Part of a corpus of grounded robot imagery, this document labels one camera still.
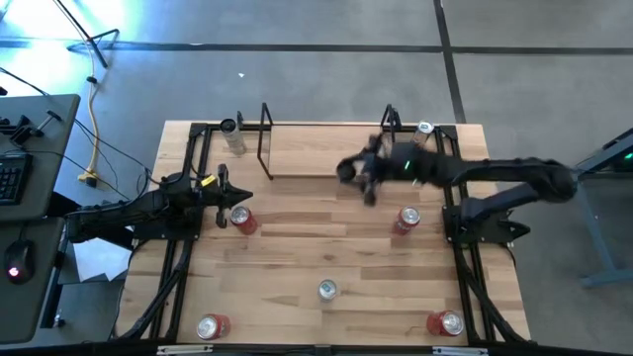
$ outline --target concrete floor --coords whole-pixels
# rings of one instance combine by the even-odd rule
[[[164,43],[440,45],[432,0],[65,1],[90,33],[117,27],[121,40]],[[632,46],[633,3],[627,0],[444,0],[452,45]],[[44,0],[14,1],[0,37],[74,39]],[[102,138],[151,166],[166,120],[211,120],[241,110],[258,118],[266,101],[275,120],[372,121],[385,105],[403,120],[454,123],[441,53],[106,51],[95,113]],[[483,124],[493,158],[540,156],[574,164],[631,127],[633,57],[607,55],[454,55],[466,121]],[[89,124],[85,53],[59,43],[0,48],[0,65],[50,93],[79,93],[77,116]],[[11,95],[33,95],[1,77]],[[67,155],[89,159],[75,131]],[[140,170],[104,147],[120,188],[135,191]],[[99,171],[113,181],[103,160]],[[80,204],[117,199],[76,182],[64,163],[56,190]],[[625,228],[631,192],[625,182],[592,184],[618,265],[631,266]],[[532,227],[517,241],[521,293],[533,339],[541,344],[630,352],[633,284],[583,289],[579,278],[600,269],[579,210],[535,204],[514,218]],[[38,331],[30,345],[104,340],[121,283],[68,288],[68,326]],[[78,303],[92,300],[90,307]]]

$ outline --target wire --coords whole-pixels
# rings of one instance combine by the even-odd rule
[[[24,241],[24,234],[26,233],[28,224],[29,221],[25,221],[22,223],[22,226],[20,227],[20,235],[18,235],[18,241]]]
[[[90,82],[90,90],[89,90],[89,94],[88,94],[88,116],[90,117],[90,121],[92,122],[92,130],[95,133],[95,136],[98,138],[99,137],[99,129],[97,128],[97,119],[95,118],[95,114],[94,114],[94,111],[92,109],[92,104],[93,104],[93,102],[95,100],[95,96],[97,95],[97,91],[98,91],[97,81],[96,81],[96,79],[94,79],[95,78],[95,58],[92,55],[92,51],[90,51],[90,46],[86,42],[86,39],[84,39],[83,34],[79,30],[79,28],[77,27],[75,22],[72,21],[72,19],[68,16],[68,14],[66,14],[66,12],[63,10],[61,5],[59,4],[59,1],[60,0],[53,0],[55,5],[57,6],[57,9],[59,9],[59,11],[63,14],[63,16],[68,20],[70,25],[72,25],[72,27],[77,32],[77,35],[79,35],[79,38],[83,42],[83,45],[85,45],[86,50],[88,51],[88,55],[90,56],[91,71],[90,71],[90,77],[89,78],[92,78],[94,81],[88,80]],[[95,144],[93,146],[93,148],[92,148],[92,156],[90,157],[90,163],[88,163],[88,166],[85,168],[85,171],[88,174],[93,174],[95,172],[95,165],[96,165],[96,162],[97,162],[97,154],[98,154],[97,145],[98,145],[98,142],[97,142],[97,144]]]
[[[35,90],[39,91],[39,92],[40,92],[40,94],[42,94],[42,95],[45,95],[45,96],[46,96],[46,95],[50,95],[50,94],[48,94],[46,91],[44,91],[44,90],[42,90],[42,89],[38,88],[37,86],[35,86],[35,85],[33,85],[33,84],[29,83],[28,81],[26,81],[26,80],[24,80],[24,79],[20,78],[19,76],[17,76],[17,75],[15,75],[15,74],[13,74],[12,72],[8,71],[7,69],[5,69],[5,68],[3,68],[3,67],[0,67],[0,72],[5,73],[5,74],[7,74],[7,75],[8,75],[8,76],[10,76],[10,77],[13,77],[14,79],[16,79],[16,80],[17,80],[17,81],[19,81],[19,82],[22,82],[22,83],[24,83],[24,84],[27,84],[28,86],[32,87],[33,89],[35,89]]]
[[[87,172],[86,168],[82,167],[81,164],[75,162],[74,160],[72,160],[70,157],[66,156],[65,154],[61,154],[61,153],[57,153],[57,152],[53,152],[53,151],[45,151],[45,150],[25,150],[25,149],[9,149],[8,151],[5,151],[4,153],[8,153],[8,152],[13,152],[13,151],[19,151],[19,152],[27,152],[27,153],[50,153],[50,154],[54,154],[57,155],[59,157],[65,158],[67,160],[69,160],[72,164],[76,165],[77,167],[79,167],[80,169],[83,169],[84,171]],[[112,186],[112,184],[108,183],[107,181],[99,178],[99,177],[95,177],[97,180],[101,181],[103,184],[107,185],[108,187],[112,188],[112,190],[114,190],[115,192],[117,192],[117,194],[119,194],[120,196],[126,198],[126,199],[130,199],[128,198],[125,194],[121,193],[118,189],[116,189],[115,187]]]
[[[510,257],[512,258],[512,263],[514,264],[514,268],[516,268],[516,258],[514,258],[514,252],[512,251],[510,246],[508,246],[506,243],[500,243],[499,246],[507,250],[507,253],[509,253]]]
[[[130,262],[132,262],[132,257],[134,257],[135,253],[137,251],[140,250],[140,248],[145,245],[147,243],[147,240],[139,240],[138,244],[136,245],[135,249],[132,250],[132,253],[130,254],[130,259],[128,260],[128,268],[130,268]],[[121,312],[121,297],[123,296],[123,289],[126,286],[123,285],[121,286],[121,289],[119,290],[119,297],[117,299],[117,313],[115,314],[115,320],[112,322],[112,327],[110,328],[110,335],[109,337],[112,338],[113,335],[114,337],[117,337],[117,332],[115,331],[115,326],[117,326],[117,319],[119,318],[119,313]]]
[[[95,139],[97,139],[98,141],[100,141],[101,143],[107,145],[108,147],[114,149],[116,152],[122,154],[123,156],[131,159],[132,161],[136,162],[139,166],[141,166],[142,168],[145,169],[145,171],[149,172],[149,174],[151,174],[151,169],[147,168],[147,166],[145,166],[144,164],[142,164],[138,159],[130,156],[129,154],[121,151],[120,149],[114,147],[113,145],[105,142],[104,140],[102,140],[101,138],[97,137],[94,133],[91,133],[90,130],[88,130],[88,128],[86,128],[80,121],[78,121],[77,119],[75,119],[75,124],[79,125],[81,128],[85,129],[90,135],[92,135],[93,137],[95,137]],[[149,180],[156,183],[156,184],[160,184],[159,182],[155,181],[153,178],[151,178],[151,175],[149,176]]]
[[[110,160],[108,159],[108,157],[106,157],[105,154],[103,154],[103,152],[101,151],[101,149],[99,147],[97,147],[97,145],[95,144],[95,142],[92,141],[92,138],[90,138],[90,136],[88,135],[88,133],[86,132],[86,129],[79,127],[81,129],[81,131],[83,132],[83,134],[86,135],[86,138],[88,138],[88,140],[90,141],[90,143],[97,148],[97,150],[99,151],[99,154],[101,154],[101,156],[103,157],[103,159],[106,160],[106,163],[108,163],[108,166],[110,166],[110,170],[112,171],[112,173],[115,175],[115,187],[117,187],[117,189],[119,189],[119,176],[117,175],[117,172],[115,171],[114,167],[112,166],[112,163],[110,163]]]

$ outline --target can lid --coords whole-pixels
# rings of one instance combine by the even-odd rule
[[[403,220],[405,223],[419,222],[419,211],[414,207],[405,207],[403,209]]]
[[[433,132],[433,124],[428,122],[419,122],[417,124],[417,130],[423,134],[430,134]]]
[[[324,280],[318,285],[318,294],[325,299],[336,296],[336,284],[332,280]]]
[[[205,316],[198,323],[198,336],[203,339],[212,337],[218,329],[218,322],[212,316]]]
[[[454,311],[448,311],[442,317],[442,327],[451,335],[459,335],[464,330],[464,322]]]
[[[237,128],[237,123],[234,119],[224,119],[220,122],[220,130],[225,134],[230,134]]]
[[[233,223],[246,223],[250,212],[246,207],[237,207],[230,213],[230,220]]]

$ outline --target black desk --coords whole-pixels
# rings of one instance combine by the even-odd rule
[[[22,226],[22,222],[0,224],[2,254],[18,239]],[[14,285],[6,276],[0,276],[0,343],[26,342],[33,338],[62,230],[62,218],[32,221],[26,226],[24,238],[35,244],[36,272],[23,285]]]
[[[34,126],[43,122],[46,111],[57,113],[62,122],[51,121],[43,129],[43,137],[32,137],[24,144],[26,150],[43,150],[63,154],[77,114],[79,96],[50,95],[34,97],[0,98],[0,117],[15,125],[21,115],[27,116]],[[0,153],[16,147],[7,135],[0,134]],[[32,153],[31,174],[25,186],[20,205],[0,207],[0,222],[17,222],[41,218],[46,215],[62,157],[52,153]]]
[[[32,240],[35,248],[36,272],[32,280],[22,286],[11,284],[0,276],[0,343],[16,343],[30,340],[38,325],[44,307],[43,324],[50,325],[57,308],[61,287],[57,285],[59,268],[51,280],[53,266],[62,262],[58,247],[63,228],[63,216],[77,205],[54,193],[53,188],[62,157],[70,137],[79,106],[78,95],[50,95],[33,97],[0,98],[0,117],[16,125],[22,115],[36,127],[47,118],[46,111],[57,113],[62,121],[50,121],[43,128],[44,136],[31,137],[24,143],[26,151],[50,151],[54,153],[31,153],[31,173],[19,205],[0,207],[0,258],[4,250],[15,241],[23,226],[25,237]],[[17,149],[7,135],[0,134],[0,153]],[[65,251],[66,242],[61,246]],[[46,290],[50,284],[48,298]]]

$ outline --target red soda can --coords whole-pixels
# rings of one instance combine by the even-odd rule
[[[464,321],[454,311],[434,312],[426,319],[426,328],[431,335],[457,336],[464,330]]]
[[[252,234],[257,231],[257,221],[247,207],[237,207],[230,213],[230,222],[243,234]]]
[[[227,336],[230,332],[228,316],[209,313],[198,323],[198,336],[203,340],[215,340]]]
[[[394,233],[406,235],[419,224],[419,211],[414,207],[404,207],[394,222]]]

